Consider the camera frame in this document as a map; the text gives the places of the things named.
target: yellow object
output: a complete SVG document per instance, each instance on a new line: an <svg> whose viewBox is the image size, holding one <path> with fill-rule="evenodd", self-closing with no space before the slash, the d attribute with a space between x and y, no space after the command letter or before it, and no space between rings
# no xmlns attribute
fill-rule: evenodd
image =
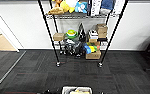
<svg viewBox="0 0 150 94"><path fill-rule="evenodd" d="M95 52L94 46L89 46L89 47L90 47L90 49L91 49L91 52Z"/></svg>
<svg viewBox="0 0 150 94"><path fill-rule="evenodd" d="M75 10L75 7L70 7L69 12L72 13Z"/></svg>
<svg viewBox="0 0 150 94"><path fill-rule="evenodd" d="M62 1L62 2L60 3L60 7L63 8L63 11L64 11L64 12L68 12L69 9L70 9L69 5L66 4L66 1Z"/></svg>

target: shelf post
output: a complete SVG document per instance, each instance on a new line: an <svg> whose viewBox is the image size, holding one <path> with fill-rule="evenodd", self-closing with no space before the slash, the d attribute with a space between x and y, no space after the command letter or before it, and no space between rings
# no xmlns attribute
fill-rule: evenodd
<svg viewBox="0 0 150 94"><path fill-rule="evenodd" d="M56 49L55 49L54 41L52 40L52 36L51 36L50 29L49 29L49 26L48 26L48 23L47 23L47 20L46 20L46 16L45 16L44 11L43 11L41 0L38 0L38 4L39 4L40 10L42 12L42 16L43 16L43 19L45 21L45 25L46 25L46 28L47 28L47 31L48 31L49 37L51 39L51 43L52 43L55 55L56 55L56 59L57 59L57 63L56 64L57 64L57 66L59 66L59 64L60 64L59 58L58 58L58 55L57 55L57 52L56 52Z"/></svg>
<svg viewBox="0 0 150 94"><path fill-rule="evenodd" d="M49 3L50 3L50 7L51 7L51 9L52 9L52 8L53 8L53 7L52 7L52 1L49 0ZM54 21L54 23L55 23L56 32L58 33L58 27L57 27L57 24L56 24L55 15L52 15L52 16L53 16L53 21ZM63 51L62 51L62 47L61 47L60 41L59 41L59 46L60 46L60 54L62 54Z"/></svg>
<svg viewBox="0 0 150 94"><path fill-rule="evenodd" d="M108 14L107 19L106 19L106 25L108 24L108 20L109 20L109 16L110 16L111 12Z"/></svg>
<svg viewBox="0 0 150 94"><path fill-rule="evenodd" d="M120 15L119 15L118 21L117 21L116 26L115 26L115 28L114 28L114 30L113 30L113 33L112 33L112 35L111 35L110 41L109 41L108 46L107 46L107 48L106 48L106 50L105 50L105 53L104 53L104 55L103 55L103 58L102 58L101 62L98 63L98 67L102 67L102 65L103 65L103 61L104 61L105 55L106 55L106 53L107 53L107 51L108 51L108 48L109 48L109 46L110 46L110 44L111 44L111 42L112 42L112 39L113 39L113 37L114 37L114 35L115 35L115 32L116 32L117 27L118 27L118 25L119 25L119 22L120 22L120 20L121 20L121 18L122 18L122 16L123 16L123 12L124 12L124 10L125 10L125 8L126 8L127 3L128 3L128 0L125 0L124 6L123 6L122 11L121 11L121 13L120 13Z"/></svg>

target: toy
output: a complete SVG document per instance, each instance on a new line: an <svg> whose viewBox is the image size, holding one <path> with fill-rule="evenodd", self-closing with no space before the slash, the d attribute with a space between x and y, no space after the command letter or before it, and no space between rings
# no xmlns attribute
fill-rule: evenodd
<svg viewBox="0 0 150 94"><path fill-rule="evenodd" d="M68 12L69 9L70 9L70 7L69 7L69 5L66 3L66 1L62 1L62 2L60 3L60 7L63 8L63 11L64 11L64 12Z"/></svg>
<svg viewBox="0 0 150 94"><path fill-rule="evenodd" d="M68 30L68 32L66 32L66 35L69 39L73 39L78 35L78 33L76 31L70 29L70 30Z"/></svg>
<svg viewBox="0 0 150 94"><path fill-rule="evenodd" d="M63 8L54 7L48 12L48 15L61 15L63 13L64 13Z"/></svg>
<svg viewBox="0 0 150 94"><path fill-rule="evenodd" d="M60 7L60 3L62 2L62 0L52 0L52 1L56 2L55 7Z"/></svg>
<svg viewBox="0 0 150 94"><path fill-rule="evenodd" d="M75 12L87 13L87 2L77 2L75 6Z"/></svg>
<svg viewBox="0 0 150 94"><path fill-rule="evenodd" d="M70 13L72 13L75 10L75 6L78 1L79 0L66 0L66 4L68 4L70 7L70 9L69 9Z"/></svg>
<svg viewBox="0 0 150 94"><path fill-rule="evenodd" d="M61 15L64 13L63 8L60 7L60 3L62 0L52 0L55 1L55 7L53 7L49 12L48 15Z"/></svg>

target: stuffed toy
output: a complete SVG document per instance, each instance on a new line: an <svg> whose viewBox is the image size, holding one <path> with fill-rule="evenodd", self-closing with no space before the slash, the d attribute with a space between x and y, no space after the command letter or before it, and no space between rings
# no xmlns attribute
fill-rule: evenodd
<svg viewBox="0 0 150 94"><path fill-rule="evenodd" d="M75 6L75 12L87 13L87 2L77 2Z"/></svg>
<svg viewBox="0 0 150 94"><path fill-rule="evenodd" d="M48 15L61 15L64 14L63 8L60 7L60 3L62 0L52 0L55 1L55 7L53 7L49 12Z"/></svg>
<svg viewBox="0 0 150 94"><path fill-rule="evenodd" d="M78 1L79 0L66 0L66 4L68 4L70 7L70 9L69 9L70 13L72 13L75 10L75 6Z"/></svg>
<svg viewBox="0 0 150 94"><path fill-rule="evenodd" d="M61 14L64 14L63 8L61 7L54 7L48 12L48 15L61 15Z"/></svg>
<svg viewBox="0 0 150 94"><path fill-rule="evenodd" d="M68 12L69 9L70 9L70 7L69 7L69 5L66 3L66 1L62 1L62 2L60 3L60 7L63 8L63 11L64 11L64 12Z"/></svg>
<svg viewBox="0 0 150 94"><path fill-rule="evenodd" d="M62 0L52 0L52 1L56 2L55 7L60 7L60 3L62 2Z"/></svg>

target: cardboard box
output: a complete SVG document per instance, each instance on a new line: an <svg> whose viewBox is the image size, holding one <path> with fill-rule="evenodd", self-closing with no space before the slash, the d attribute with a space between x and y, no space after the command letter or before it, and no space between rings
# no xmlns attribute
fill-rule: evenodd
<svg viewBox="0 0 150 94"><path fill-rule="evenodd" d="M97 42L97 39L89 39L89 42Z"/></svg>
<svg viewBox="0 0 150 94"><path fill-rule="evenodd" d="M100 59L101 57L101 52L96 51L94 53L86 54L86 59Z"/></svg>
<svg viewBox="0 0 150 94"><path fill-rule="evenodd" d="M96 31L97 33L107 33L108 27L106 24L97 24L96 25Z"/></svg>
<svg viewBox="0 0 150 94"><path fill-rule="evenodd" d="M107 33L100 33L98 34L98 38L106 38Z"/></svg>
<svg viewBox="0 0 150 94"><path fill-rule="evenodd" d="M62 41L65 38L65 34L64 33L55 33L53 35L53 40L54 41Z"/></svg>
<svg viewBox="0 0 150 94"><path fill-rule="evenodd" d="M74 86L64 86L62 89L62 94L67 94L67 92L71 92L72 90L79 90L82 92L89 92L89 94L92 94L92 89L90 87L74 87Z"/></svg>

